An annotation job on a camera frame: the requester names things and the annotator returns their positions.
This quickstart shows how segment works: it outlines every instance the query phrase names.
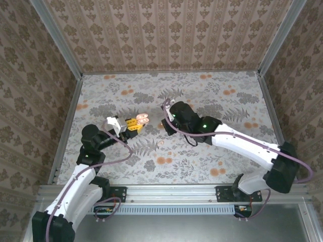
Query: small white object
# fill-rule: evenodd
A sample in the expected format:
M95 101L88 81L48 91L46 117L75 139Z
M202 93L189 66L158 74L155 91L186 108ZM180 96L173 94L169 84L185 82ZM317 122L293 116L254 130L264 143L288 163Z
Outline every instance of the small white object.
M119 134L126 131L126 129L127 129L127 123L122 118L107 117L106 121L107 121L108 125L111 125L113 127L113 129L116 132L117 137L119 137Z
M169 105L166 105L166 112L167 112L167 114L168 114L168 118L169 118L169 120L172 122L172 121L174 121L174 117L173 117L173 115L171 114L171 112L170 112L170 109L171 109L171 107L173 106L175 104L175 100L174 99L172 99L171 101L170 101L170 104Z

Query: floral wallpaper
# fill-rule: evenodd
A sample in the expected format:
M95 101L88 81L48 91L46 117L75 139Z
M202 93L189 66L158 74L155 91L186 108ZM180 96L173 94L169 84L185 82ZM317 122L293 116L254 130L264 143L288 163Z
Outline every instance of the floral wallpaper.
M199 115L216 117L238 131L277 142L256 72L88 75L83 76L58 183L65 184L74 170L87 124L101 128L107 116L131 118L142 112L149 114L150 123L128 141L134 155L102 167L98 174L112 184L231 183L242 172L260 169L233 151L206 144L192 147L182 135L168 136L160 107L167 97L185 101ZM119 144L104 152L105 162L128 155Z
M285 139L315 172L309 189L323 224L323 1L307 1L265 79Z
M0 1L0 241L20 241L75 78L29 1Z
M45 0L84 73L255 70L292 0Z

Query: black cable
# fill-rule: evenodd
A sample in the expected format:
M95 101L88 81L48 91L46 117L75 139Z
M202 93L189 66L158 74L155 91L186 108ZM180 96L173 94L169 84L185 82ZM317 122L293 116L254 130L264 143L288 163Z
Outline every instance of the black cable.
M195 142L196 142L196 144L195 144L195 145L193 145L191 142L189 142L189 141L188 141L188 138L187 138L187 136L186 136L186 135L184 135L184 137L185 137L185 140L187 141L187 143L189 143L191 146L196 147L196 146L198 145L197 141L195 141Z

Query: patterned wall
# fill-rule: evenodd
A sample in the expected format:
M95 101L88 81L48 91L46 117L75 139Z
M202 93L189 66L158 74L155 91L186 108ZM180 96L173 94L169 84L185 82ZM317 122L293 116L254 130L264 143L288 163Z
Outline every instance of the patterned wall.
M29 1L0 1L0 241L19 241L47 183L75 79Z
M285 138L315 171L309 186L323 222L322 0L307 1L265 79Z
M45 0L82 71L257 69L291 0Z

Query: black motor joint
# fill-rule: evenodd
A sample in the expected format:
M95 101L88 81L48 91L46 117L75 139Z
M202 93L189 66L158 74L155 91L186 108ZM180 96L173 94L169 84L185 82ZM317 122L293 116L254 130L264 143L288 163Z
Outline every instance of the black motor joint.
M176 102L170 108L170 113L174 120L171 122L180 131L190 134L206 134L212 133L221 125L222 122L214 117L205 116L199 117L191 106L182 101ZM176 131L167 123L166 119L161 121L163 127L169 136L176 133ZM211 136L192 137L196 142L207 143L212 145Z

